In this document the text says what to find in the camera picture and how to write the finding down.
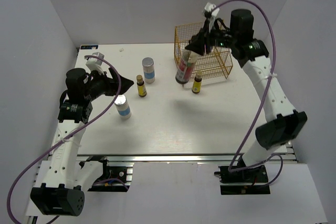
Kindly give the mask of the dark sauce bottle red label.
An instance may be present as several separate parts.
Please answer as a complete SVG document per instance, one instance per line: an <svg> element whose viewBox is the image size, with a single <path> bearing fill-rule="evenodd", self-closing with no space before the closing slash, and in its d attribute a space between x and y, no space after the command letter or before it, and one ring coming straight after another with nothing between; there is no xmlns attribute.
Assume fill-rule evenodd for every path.
<svg viewBox="0 0 336 224"><path fill-rule="evenodd" d="M199 54L193 51L190 50L183 51L175 75L175 80L177 83L184 85L189 82L198 58Z"/></svg>

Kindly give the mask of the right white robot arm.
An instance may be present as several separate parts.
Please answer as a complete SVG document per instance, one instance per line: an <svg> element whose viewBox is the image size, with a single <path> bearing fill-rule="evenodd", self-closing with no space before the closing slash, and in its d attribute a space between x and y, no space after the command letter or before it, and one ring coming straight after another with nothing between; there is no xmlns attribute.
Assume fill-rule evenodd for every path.
<svg viewBox="0 0 336 224"><path fill-rule="evenodd" d="M273 152L288 141L294 140L308 117L304 111L299 112L285 95L274 72L275 61L269 58L269 52L262 40L254 38L254 17L247 9L231 12L230 26L220 29L223 20L217 17L215 9L204 12L203 28L194 35L186 50L202 56L212 47L231 50L244 73L255 88L266 123L255 128L256 140L238 160L230 172L237 172L238 177L247 182L256 175L256 167L263 165Z"/></svg>

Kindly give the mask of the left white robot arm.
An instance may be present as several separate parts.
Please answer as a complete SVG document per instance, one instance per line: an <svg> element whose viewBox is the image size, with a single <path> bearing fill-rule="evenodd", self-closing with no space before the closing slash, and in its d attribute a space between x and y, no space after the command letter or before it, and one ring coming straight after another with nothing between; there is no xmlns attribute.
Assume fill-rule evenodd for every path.
<svg viewBox="0 0 336 224"><path fill-rule="evenodd" d="M110 178L111 168L103 156L77 163L80 141L92 112L92 101L101 95L114 97L126 93L132 80L109 68L107 77L102 70L87 73L74 68L66 73L66 91L60 99L58 126L49 169L40 183L33 187L30 198L43 215L78 216L85 202L85 192L95 182Z"/></svg>

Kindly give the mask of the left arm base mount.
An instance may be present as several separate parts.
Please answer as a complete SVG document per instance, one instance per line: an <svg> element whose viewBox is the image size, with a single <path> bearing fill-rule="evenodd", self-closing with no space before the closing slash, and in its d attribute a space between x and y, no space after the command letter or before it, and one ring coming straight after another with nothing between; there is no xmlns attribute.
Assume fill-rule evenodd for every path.
<svg viewBox="0 0 336 224"><path fill-rule="evenodd" d="M80 161L75 187L84 192L127 192L130 180L127 166L113 166L106 156L90 156Z"/></svg>

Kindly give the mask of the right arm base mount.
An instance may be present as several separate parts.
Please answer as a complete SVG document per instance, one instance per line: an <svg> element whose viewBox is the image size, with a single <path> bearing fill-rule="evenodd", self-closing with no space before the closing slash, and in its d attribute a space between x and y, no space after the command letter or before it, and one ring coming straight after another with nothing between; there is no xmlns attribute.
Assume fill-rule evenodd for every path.
<svg viewBox="0 0 336 224"><path fill-rule="evenodd" d="M214 175L220 181L221 195L269 195L265 166L230 173L228 166L219 166Z"/></svg>

